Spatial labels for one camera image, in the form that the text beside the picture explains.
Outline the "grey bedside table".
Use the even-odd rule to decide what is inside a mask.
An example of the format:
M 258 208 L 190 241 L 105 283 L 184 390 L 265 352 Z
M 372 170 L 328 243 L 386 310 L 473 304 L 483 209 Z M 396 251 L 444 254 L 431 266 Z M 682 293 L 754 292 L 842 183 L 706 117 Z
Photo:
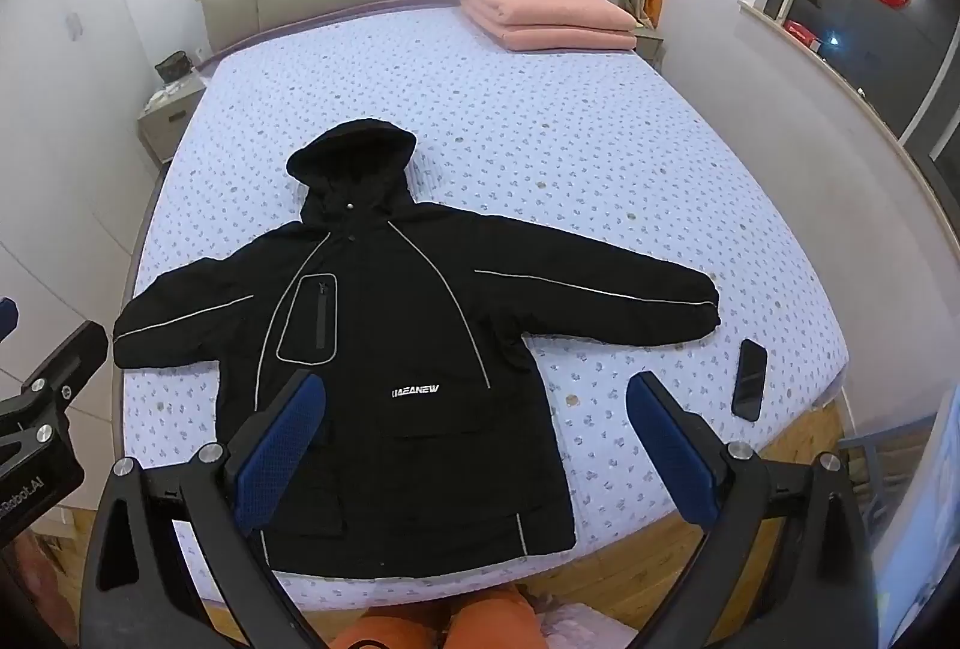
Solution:
M 176 155 L 190 119 L 205 93 L 205 82 L 197 72 L 158 89 L 137 121 L 137 132 L 151 158 L 160 166 Z

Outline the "dark box on nightstand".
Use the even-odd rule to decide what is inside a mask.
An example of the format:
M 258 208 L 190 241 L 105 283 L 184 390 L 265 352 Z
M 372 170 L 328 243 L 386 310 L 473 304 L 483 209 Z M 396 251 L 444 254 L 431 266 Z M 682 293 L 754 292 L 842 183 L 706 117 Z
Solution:
M 189 55 L 185 50 L 174 50 L 172 54 L 166 55 L 161 62 L 155 65 L 155 72 L 166 85 L 179 82 L 187 77 L 194 70 L 194 64 L 190 61 Z

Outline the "bed with floral quilt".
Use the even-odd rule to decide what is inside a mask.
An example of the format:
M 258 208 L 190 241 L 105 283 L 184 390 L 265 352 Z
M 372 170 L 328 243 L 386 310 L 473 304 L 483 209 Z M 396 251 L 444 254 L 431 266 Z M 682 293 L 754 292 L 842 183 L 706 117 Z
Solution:
M 664 78 L 631 52 L 512 54 L 454 8 L 218 62 L 114 355 L 148 465 L 322 379 L 257 535 L 308 612 L 525 578 L 663 518 L 636 373 L 760 445 L 848 362 L 793 231 Z

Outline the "folded pink blanket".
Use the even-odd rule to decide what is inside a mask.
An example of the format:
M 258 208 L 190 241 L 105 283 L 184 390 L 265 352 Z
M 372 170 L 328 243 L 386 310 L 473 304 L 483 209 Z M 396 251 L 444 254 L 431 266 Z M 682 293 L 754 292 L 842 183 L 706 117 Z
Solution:
M 638 22 L 610 0 L 460 0 L 460 8 L 511 52 L 636 47 Z

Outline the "orange trousers of person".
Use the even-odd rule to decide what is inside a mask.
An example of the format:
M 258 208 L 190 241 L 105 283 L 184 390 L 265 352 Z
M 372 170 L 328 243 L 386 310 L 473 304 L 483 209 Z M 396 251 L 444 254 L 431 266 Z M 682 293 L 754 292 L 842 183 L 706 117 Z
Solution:
M 368 608 L 331 642 L 392 649 L 544 649 L 537 613 L 516 585 L 432 602 Z

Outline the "black hooded jacket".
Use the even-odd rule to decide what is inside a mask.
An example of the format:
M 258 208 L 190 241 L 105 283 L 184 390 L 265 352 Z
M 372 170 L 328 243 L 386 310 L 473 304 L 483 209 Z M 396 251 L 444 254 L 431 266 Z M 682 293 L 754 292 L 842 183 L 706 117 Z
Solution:
M 215 363 L 222 438 L 298 371 L 324 420 L 257 551 L 283 573 L 429 578 L 573 548 L 532 335 L 696 342 L 713 280 L 683 265 L 410 194 L 407 130 L 374 119 L 288 161 L 296 222 L 163 273 L 114 327 L 122 369 Z

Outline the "black smartphone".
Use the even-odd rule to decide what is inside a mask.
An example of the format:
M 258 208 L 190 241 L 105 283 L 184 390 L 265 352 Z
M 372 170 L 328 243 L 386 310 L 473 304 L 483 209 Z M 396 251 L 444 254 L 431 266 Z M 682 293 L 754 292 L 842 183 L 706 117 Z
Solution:
M 766 366 L 768 366 L 768 351 L 754 340 L 742 340 L 731 403 L 732 413 L 737 418 L 752 423 L 760 418 L 763 392 L 765 392 Z

